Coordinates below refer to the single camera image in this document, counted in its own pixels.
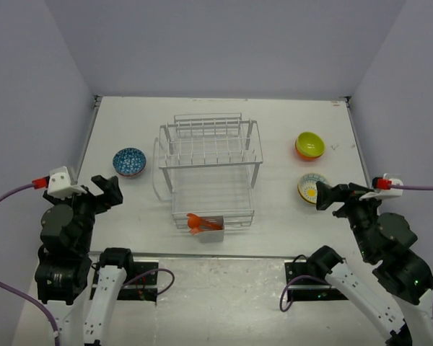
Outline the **yellow bowl with blue pattern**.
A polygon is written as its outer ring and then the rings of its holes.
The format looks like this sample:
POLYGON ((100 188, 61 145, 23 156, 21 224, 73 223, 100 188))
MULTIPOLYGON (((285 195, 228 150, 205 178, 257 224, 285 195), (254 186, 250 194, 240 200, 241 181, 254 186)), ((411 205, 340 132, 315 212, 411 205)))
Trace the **yellow bowl with blue pattern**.
POLYGON ((327 185, 330 184, 328 179, 321 174, 318 173, 307 173, 300 177, 299 182, 297 183, 297 191, 300 197, 310 203, 315 205, 317 202, 318 190, 316 183, 322 182, 327 185))

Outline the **white bowl with red diamonds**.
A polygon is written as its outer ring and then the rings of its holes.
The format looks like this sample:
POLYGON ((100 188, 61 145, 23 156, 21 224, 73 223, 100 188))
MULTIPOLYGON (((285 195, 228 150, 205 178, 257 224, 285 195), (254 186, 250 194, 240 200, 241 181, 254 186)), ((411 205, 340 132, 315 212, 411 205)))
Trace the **white bowl with red diamonds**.
POLYGON ((135 177, 141 174, 146 163, 143 151, 133 147, 121 149, 112 160, 114 170, 123 177, 135 177))

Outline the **orange plastic bowl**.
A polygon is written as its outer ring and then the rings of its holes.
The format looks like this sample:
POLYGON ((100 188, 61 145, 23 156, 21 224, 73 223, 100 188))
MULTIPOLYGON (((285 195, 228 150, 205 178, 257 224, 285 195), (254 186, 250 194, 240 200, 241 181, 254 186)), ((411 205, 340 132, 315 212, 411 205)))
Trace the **orange plastic bowl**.
POLYGON ((305 155, 304 153, 302 153, 302 152, 300 151, 300 149, 299 149, 297 143, 295 143, 295 146, 294 146, 294 147, 295 147, 295 151, 296 151, 297 155, 298 155, 301 159, 303 159, 303 160, 305 160, 305 161, 314 161, 314 160, 316 160, 316 159, 319 159, 319 158, 324 154, 324 151, 322 151, 322 152, 320 152, 320 154, 317 155, 317 156, 308 156, 308 155, 305 155))

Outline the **lime green bowl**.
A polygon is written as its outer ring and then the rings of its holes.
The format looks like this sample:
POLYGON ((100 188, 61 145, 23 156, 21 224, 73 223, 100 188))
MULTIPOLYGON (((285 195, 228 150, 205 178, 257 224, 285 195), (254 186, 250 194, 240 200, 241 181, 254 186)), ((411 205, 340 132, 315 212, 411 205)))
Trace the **lime green bowl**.
POLYGON ((296 146, 299 152, 309 157, 319 157, 325 152, 323 139, 316 133, 300 133, 296 140, 296 146))

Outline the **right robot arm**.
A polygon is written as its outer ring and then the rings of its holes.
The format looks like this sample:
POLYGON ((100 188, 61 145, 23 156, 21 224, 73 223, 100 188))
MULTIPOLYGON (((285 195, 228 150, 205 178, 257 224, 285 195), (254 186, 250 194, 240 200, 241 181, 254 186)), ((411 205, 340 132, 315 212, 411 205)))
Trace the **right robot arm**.
POLYGON ((393 297, 403 315, 399 330, 390 330, 387 345, 433 345, 433 275, 411 250, 417 237, 397 213, 379 213, 384 199, 398 198, 404 186, 397 179, 376 178, 373 187, 354 183, 334 187, 317 182, 317 210, 333 203, 333 212, 348 220, 362 259, 373 265, 378 283, 393 297))

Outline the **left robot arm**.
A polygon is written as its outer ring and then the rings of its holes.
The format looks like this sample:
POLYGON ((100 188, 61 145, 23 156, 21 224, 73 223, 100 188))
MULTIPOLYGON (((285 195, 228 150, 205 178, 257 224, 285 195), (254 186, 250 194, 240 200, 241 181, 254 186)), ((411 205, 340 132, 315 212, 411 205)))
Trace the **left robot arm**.
POLYGON ((53 317, 57 345, 105 345, 118 294, 136 273, 130 249, 107 248, 97 264, 89 257, 96 216, 123 203, 117 177, 91 180, 101 194, 73 184, 65 173, 47 178, 43 193, 52 206, 40 220, 35 282, 53 317))

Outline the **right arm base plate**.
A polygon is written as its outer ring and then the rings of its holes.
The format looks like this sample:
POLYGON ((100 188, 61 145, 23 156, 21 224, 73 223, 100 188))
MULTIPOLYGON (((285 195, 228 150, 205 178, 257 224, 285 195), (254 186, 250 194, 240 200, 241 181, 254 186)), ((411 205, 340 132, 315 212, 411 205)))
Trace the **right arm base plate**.
MULTIPOLYGON (((286 283, 300 275, 309 275, 306 258, 300 256, 284 263, 286 283)), ((346 301, 347 297, 333 286, 325 285, 311 279, 303 278, 289 286, 288 302, 295 301, 346 301)))

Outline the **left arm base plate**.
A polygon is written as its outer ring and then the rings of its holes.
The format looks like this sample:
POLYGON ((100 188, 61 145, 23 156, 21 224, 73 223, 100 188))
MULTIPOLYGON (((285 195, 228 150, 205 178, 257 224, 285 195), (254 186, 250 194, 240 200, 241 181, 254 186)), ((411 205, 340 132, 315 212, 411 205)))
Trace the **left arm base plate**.
MULTIPOLYGON (((126 281, 143 274, 144 272, 159 267, 158 262, 135 262, 134 272, 127 276, 126 281)), ((118 294, 118 301, 157 301, 157 272, 148 274, 134 283, 121 288, 118 294)))

